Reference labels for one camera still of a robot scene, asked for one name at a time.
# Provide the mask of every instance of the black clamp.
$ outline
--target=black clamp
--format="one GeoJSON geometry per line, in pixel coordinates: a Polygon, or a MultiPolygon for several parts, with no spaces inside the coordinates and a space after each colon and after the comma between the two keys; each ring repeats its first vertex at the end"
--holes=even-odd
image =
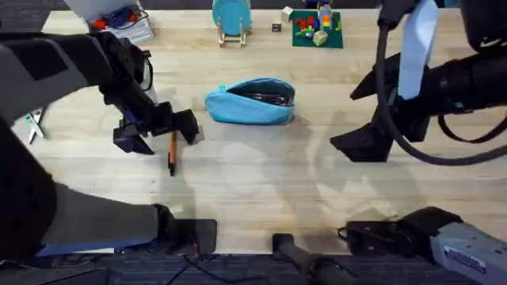
{"type": "Polygon", "coordinates": [[[397,222],[347,222],[345,227],[338,230],[338,236],[347,242],[352,255],[420,256],[435,263],[430,237],[438,235],[442,226],[453,222],[463,220],[437,207],[427,207],[397,222]]]}
{"type": "Polygon", "coordinates": [[[197,119],[190,109],[173,112],[169,102],[162,102],[155,107],[152,115],[152,123],[147,127],[139,127],[124,116],[120,126],[113,130],[113,143],[126,153],[152,155],[153,150],[142,138],[147,137],[147,132],[158,136],[179,131],[188,144],[192,144],[199,134],[197,119]]]}

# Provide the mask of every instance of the label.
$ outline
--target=label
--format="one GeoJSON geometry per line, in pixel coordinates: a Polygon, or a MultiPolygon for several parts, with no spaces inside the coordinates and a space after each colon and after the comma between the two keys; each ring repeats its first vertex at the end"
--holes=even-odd
{"type": "Polygon", "coordinates": [[[481,272],[482,274],[486,274],[486,263],[482,260],[470,256],[469,254],[464,253],[461,250],[453,249],[448,246],[444,246],[444,254],[449,259],[452,259],[456,262],[466,265],[469,268],[474,269],[475,271],[481,272]]]}

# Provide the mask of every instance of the black cable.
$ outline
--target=black cable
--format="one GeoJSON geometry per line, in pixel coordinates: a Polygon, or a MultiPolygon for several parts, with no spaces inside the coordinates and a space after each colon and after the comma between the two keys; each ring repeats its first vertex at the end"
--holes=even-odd
{"type": "Polygon", "coordinates": [[[446,136],[448,136],[451,139],[454,139],[455,141],[462,143],[479,144],[489,142],[491,139],[498,137],[505,130],[507,130],[507,117],[505,117],[493,130],[489,131],[487,134],[477,139],[463,139],[462,137],[452,132],[451,128],[447,125],[447,122],[445,121],[445,116],[438,116],[438,125],[440,126],[440,129],[446,136]]]}
{"type": "Polygon", "coordinates": [[[191,266],[190,264],[186,264],[184,267],[182,267],[182,268],[180,269],[180,271],[179,271],[179,272],[177,272],[176,274],[174,274],[173,278],[171,278],[171,280],[169,280],[169,281],[166,283],[166,285],[170,285],[170,284],[172,284],[174,281],[176,281],[176,279],[177,279],[178,277],[180,277],[180,275],[181,275],[181,274],[183,274],[185,271],[187,271],[187,270],[190,268],[190,266],[191,266]]]}
{"type": "Polygon", "coordinates": [[[148,91],[151,87],[153,87],[153,66],[151,65],[151,61],[149,59],[146,59],[146,63],[148,65],[148,70],[150,71],[150,84],[148,84],[148,87],[143,89],[143,91],[148,91]]]}
{"type": "Polygon", "coordinates": [[[49,266],[49,267],[36,267],[36,266],[32,266],[32,265],[22,264],[20,262],[14,261],[14,260],[3,260],[3,261],[0,261],[0,265],[9,263],[9,264],[14,264],[16,266],[19,266],[21,268],[32,269],[32,270],[33,269],[76,268],[76,267],[81,267],[81,266],[84,266],[84,265],[87,265],[87,264],[91,264],[91,263],[93,263],[93,262],[95,262],[95,261],[97,261],[97,260],[99,260],[102,257],[105,257],[107,255],[108,255],[107,253],[97,254],[96,256],[93,256],[93,257],[91,257],[91,258],[89,258],[87,260],[81,261],[82,258],[84,256],[86,256],[86,254],[83,254],[73,264],[62,265],[61,263],[64,262],[64,261],[66,261],[66,260],[61,260],[60,265],[49,266]]]}
{"type": "Polygon", "coordinates": [[[196,263],[192,262],[187,256],[183,256],[187,263],[194,267],[195,269],[199,270],[200,272],[204,273],[206,276],[209,276],[215,280],[224,282],[225,284],[236,284],[236,283],[243,283],[243,282],[250,282],[250,281],[269,281],[268,278],[264,276],[252,276],[252,277],[245,277],[241,279],[225,279],[223,277],[220,277],[218,275],[215,275],[208,270],[202,268],[201,266],[197,265],[196,263]]]}
{"type": "Polygon", "coordinates": [[[106,257],[108,256],[109,254],[108,253],[99,253],[95,256],[91,256],[89,259],[87,260],[84,260],[84,257],[89,257],[90,255],[89,254],[82,254],[80,257],[78,257],[76,260],[69,260],[69,256],[70,255],[66,255],[66,256],[63,256],[62,259],[60,260],[60,265],[55,265],[51,268],[73,268],[73,267],[78,267],[78,266],[82,266],[82,265],[86,265],[86,264],[90,264],[92,262],[95,262],[97,260],[100,260],[102,257],[106,257]],[[66,262],[71,262],[72,264],[66,264],[66,265],[63,265],[63,263],[66,262]]]}
{"type": "Polygon", "coordinates": [[[343,234],[346,230],[347,229],[344,226],[338,229],[338,237],[342,241],[347,241],[347,236],[343,234]]]}
{"type": "Polygon", "coordinates": [[[143,15],[142,17],[140,17],[139,19],[135,20],[135,21],[134,21],[131,25],[128,25],[128,26],[126,26],[126,27],[121,27],[121,26],[120,26],[120,27],[113,27],[113,28],[114,28],[114,29],[118,29],[118,30],[122,30],[122,29],[129,29],[129,28],[131,28],[131,27],[135,26],[135,25],[136,25],[137,23],[139,23],[141,20],[144,20],[144,19],[146,19],[146,18],[148,18],[148,17],[150,16],[150,15],[149,15],[149,14],[148,14],[145,10],[141,10],[141,9],[140,9],[140,10],[137,10],[137,11],[135,11],[135,12],[139,12],[140,14],[143,14],[143,13],[144,13],[144,15],[143,15]]]}
{"type": "Polygon", "coordinates": [[[434,165],[446,165],[446,166],[463,166],[463,165],[475,165],[478,163],[488,162],[495,158],[499,158],[507,154],[507,146],[500,146],[493,150],[485,153],[472,155],[465,158],[438,158],[431,155],[427,155],[420,150],[414,148],[408,143],[402,134],[400,134],[396,127],[389,106],[387,105],[386,96],[386,83],[384,81],[385,75],[385,58],[387,49],[387,36],[389,34],[389,28],[386,25],[380,25],[379,42],[377,44],[376,54],[376,88],[377,88],[377,100],[379,102],[380,115],[383,122],[386,124],[387,130],[390,135],[396,141],[400,147],[410,154],[411,156],[422,160],[424,162],[434,165]]]}

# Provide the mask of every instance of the table surface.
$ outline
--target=table surface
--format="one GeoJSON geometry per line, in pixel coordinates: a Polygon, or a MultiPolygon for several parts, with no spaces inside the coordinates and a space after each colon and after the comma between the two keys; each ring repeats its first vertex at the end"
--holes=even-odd
{"type": "MultiPolygon", "coordinates": [[[[151,11],[154,87],[176,110],[192,108],[204,140],[179,143],[178,172],[166,167],[167,135],[147,141],[155,156],[125,154],[112,144],[120,114],[104,106],[97,88],[51,105],[42,126],[49,140],[29,149],[57,181],[80,192],[128,203],[163,203],[177,217],[219,223],[217,253],[269,253],[273,233],[293,233],[312,252],[346,253],[336,228],[354,219],[398,219],[429,205],[462,215],[507,239],[507,160],[448,168],[426,165],[394,146],[390,161],[353,164],[329,138],[367,123],[375,98],[352,102],[350,92],[374,63],[376,10],[342,10],[345,49],[291,46],[291,29],[271,32],[278,10],[253,10],[243,49],[220,48],[211,11],[151,11]],[[294,85],[295,121],[284,126],[214,122],[204,96],[219,83],[276,77],[294,85]]],[[[72,12],[52,12],[45,32],[86,32],[72,12]]],[[[399,28],[388,53],[401,48],[399,28]]],[[[461,58],[468,47],[458,10],[440,11],[432,66],[461,58]]],[[[504,116],[503,109],[452,117],[458,134],[475,137],[504,116]]],[[[435,122],[417,147],[456,157],[486,150],[447,139],[435,122]]]]}

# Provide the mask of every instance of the pencil case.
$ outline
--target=pencil case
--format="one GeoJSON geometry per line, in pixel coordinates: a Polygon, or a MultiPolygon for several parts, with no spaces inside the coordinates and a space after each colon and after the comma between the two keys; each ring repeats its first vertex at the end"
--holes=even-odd
{"type": "Polygon", "coordinates": [[[212,119],[234,124],[282,124],[293,117],[295,90],[277,78],[256,78],[219,87],[204,105],[212,119]]]}

